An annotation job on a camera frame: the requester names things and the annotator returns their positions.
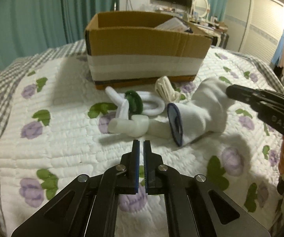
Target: checkered fabric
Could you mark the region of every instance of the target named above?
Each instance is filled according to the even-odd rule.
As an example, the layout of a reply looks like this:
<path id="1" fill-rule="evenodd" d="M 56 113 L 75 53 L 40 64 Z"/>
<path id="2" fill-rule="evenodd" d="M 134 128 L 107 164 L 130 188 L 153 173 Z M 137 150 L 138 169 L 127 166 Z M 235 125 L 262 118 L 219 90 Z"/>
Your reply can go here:
<path id="1" fill-rule="evenodd" d="M 49 60 L 64 58 L 68 56 L 81 55 L 86 53 L 84 40 L 74 44 L 67 44 L 63 47 L 48 49 L 41 54 L 32 57 L 16 59 L 5 71 L 0 74 L 0 137 L 2 136 L 10 116 L 12 107 L 12 95 L 14 94 L 21 79 L 31 70 L 38 69 Z M 268 84 L 277 92 L 284 93 L 284 89 L 275 77 L 271 69 L 262 61 L 249 55 L 234 53 L 235 55 L 253 64 L 258 71 L 265 76 Z M 0 228 L 5 232 L 5 223 L 2 215 L 0 200 Z"/>

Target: white pipe cleaner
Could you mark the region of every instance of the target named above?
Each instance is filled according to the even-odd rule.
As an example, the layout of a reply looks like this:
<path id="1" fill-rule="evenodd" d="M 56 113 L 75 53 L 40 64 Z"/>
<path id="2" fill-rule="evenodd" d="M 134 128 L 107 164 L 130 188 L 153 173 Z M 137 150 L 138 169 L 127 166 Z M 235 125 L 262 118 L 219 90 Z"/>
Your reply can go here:
<path id="1" fill-rule="evenodd" d="M 129 101 L 124 93 L 117 93 L 112 87 L 106 87 L 106 94 L 118 106 L 116 118 L 129 119 Z M 138 91 L 137 94 L 143 102 L 142 114 L 153 117 L 161 114 L 165 109 L 164 101 L 152 92 Z"/>

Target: cardboard box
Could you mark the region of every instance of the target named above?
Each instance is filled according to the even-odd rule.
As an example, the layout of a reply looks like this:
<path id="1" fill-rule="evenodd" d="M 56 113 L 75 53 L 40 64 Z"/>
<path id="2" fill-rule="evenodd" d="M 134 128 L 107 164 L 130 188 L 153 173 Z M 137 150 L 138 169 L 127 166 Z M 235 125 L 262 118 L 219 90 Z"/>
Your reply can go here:
<path id="1" fill-rule="evenodd" d="M 171 81 L 191 81 L 211 45 L 211 38 L 189 25 L 193 33 L 154 29 L 173 16 L 144 11 L 96 14 L 85 29 L 91 75 L 98 89 Z"/>

